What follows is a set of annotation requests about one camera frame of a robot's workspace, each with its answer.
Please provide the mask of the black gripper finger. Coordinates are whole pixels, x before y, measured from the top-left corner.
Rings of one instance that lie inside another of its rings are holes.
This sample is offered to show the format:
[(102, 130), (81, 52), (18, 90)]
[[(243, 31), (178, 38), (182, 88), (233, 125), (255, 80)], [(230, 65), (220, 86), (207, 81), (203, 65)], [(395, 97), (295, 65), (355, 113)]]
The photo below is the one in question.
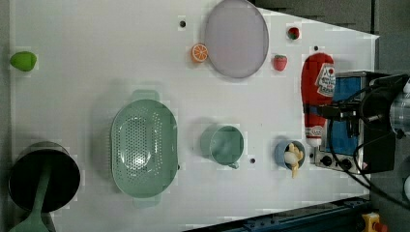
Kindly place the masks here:
[(328, 105), (304, 105), (304, 112), (330, 120), (346, 120), (350, 114), (342, 107), (335, 104)]

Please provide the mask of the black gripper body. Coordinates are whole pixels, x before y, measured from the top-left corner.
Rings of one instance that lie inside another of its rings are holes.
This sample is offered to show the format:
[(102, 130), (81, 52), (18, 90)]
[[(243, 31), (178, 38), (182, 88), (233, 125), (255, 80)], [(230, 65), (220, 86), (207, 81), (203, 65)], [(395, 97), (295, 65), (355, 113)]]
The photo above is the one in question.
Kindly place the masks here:
[(356, 103), (357, 117), (365, 126), (376, 131), (395, 131), (392, 128), (391, 108), (395, 99), (403, 92), (409, 75), (367, 73), (365, 86), (346, 102)]

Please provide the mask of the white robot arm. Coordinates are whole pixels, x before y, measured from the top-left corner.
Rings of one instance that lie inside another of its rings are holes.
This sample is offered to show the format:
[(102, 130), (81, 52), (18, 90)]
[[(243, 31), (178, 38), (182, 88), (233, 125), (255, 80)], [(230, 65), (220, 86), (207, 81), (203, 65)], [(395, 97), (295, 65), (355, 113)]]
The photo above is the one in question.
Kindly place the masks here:
[(393, 170), (395, 143), (409, 134), (409, 76), (342, 72), (323, 82), (305, 79), (302, 103), (316, 165), (387, 197), (367, 176)]

